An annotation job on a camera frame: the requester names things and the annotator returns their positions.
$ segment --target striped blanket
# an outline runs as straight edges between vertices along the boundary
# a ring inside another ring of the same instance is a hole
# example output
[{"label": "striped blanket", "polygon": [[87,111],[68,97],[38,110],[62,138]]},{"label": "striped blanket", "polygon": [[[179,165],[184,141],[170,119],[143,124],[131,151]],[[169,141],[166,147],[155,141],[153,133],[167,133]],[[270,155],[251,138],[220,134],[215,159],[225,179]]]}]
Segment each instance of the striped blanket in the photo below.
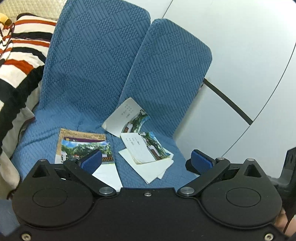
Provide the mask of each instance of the striped blanket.
[{"label": "striped blanket", "polygon": [[19,175],[9,158],[19,132],[34,120],[41,79],[56,21],[20,14],[10,26],[0,23],[0,175],[13,189]]}]

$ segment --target yellow object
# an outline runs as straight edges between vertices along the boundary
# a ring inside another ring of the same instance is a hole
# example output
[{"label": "yellow object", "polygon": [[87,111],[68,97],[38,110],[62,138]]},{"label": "yellow object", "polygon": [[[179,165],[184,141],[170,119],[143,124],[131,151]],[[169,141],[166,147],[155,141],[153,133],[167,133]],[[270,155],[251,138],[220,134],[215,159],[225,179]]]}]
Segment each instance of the yellow object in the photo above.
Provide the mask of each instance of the yellow object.
[{"label": "yellow object", "polygon": [[9,26],[12,24],[12,21],[3,13],[0,13],[0,23]]}]

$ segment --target chair backrest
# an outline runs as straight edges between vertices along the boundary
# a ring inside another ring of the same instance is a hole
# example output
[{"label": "chair backrest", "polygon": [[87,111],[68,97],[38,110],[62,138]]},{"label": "chair backrest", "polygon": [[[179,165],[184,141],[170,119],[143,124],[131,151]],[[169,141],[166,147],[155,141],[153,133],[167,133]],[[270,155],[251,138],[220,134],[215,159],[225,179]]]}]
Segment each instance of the chair backrest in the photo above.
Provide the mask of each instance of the chair backrest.
[{"label": "chair backrest", "polygon": [[150,131],[172,137],[211,64],[203,42],[168,19],[149,27],[119,104],[132,97],[150,116]]},{"label": "chair backrest", "polygon": [[39,107],[66,104],[104,121],[149,25],[149,13],[125,1],[69,0],[52,36]]}]

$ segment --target striped pillow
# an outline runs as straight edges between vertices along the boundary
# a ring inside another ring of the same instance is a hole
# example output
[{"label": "striped pillow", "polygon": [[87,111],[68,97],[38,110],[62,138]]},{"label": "striped pillow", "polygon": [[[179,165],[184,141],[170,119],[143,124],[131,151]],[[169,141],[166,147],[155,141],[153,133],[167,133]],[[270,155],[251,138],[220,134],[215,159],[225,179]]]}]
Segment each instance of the striped pillow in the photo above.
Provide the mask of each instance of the striped pillow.
[{"label": "striped pillow", "polygon": [[22,126],[34,120],[32,109],[39,102],[55,25],[54,20],[28,13],[9,27],[0,23],[0,174],[11,186],[17,183],[7,177],[3,159],[12,156]]}]

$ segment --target white cabinet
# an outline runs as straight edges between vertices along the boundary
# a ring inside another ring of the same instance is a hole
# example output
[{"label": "white cabinet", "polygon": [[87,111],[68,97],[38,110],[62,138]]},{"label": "white cabinet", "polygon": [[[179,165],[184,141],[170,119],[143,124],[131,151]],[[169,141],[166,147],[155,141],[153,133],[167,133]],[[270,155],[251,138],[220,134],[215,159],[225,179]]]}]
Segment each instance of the white cabinet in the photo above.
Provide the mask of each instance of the white cabinet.
[{"label": "white cabinet", "polygon": [[266,106],[226,153],[225,158],[243,163],[254,158],[267,175],[279,177],[286,153],[296,147],[296,52]]},{"label": "white cabinet", "polygon": [[203,85],[176,130],[174,139],[186,159],[193,149],[222,156],[248,124],[216,93]]},{"label": "white cabinet", "polygon": [[162,18],[172,1],[173,0],[127,0],[127,2],[145,8],[150,13],[151,22],[156,18]]},{"label": "white cabinet", "polygon": [[293,0],[173,0],[164,17],[210,47],[206,79],[254,120],[296,42]]}]

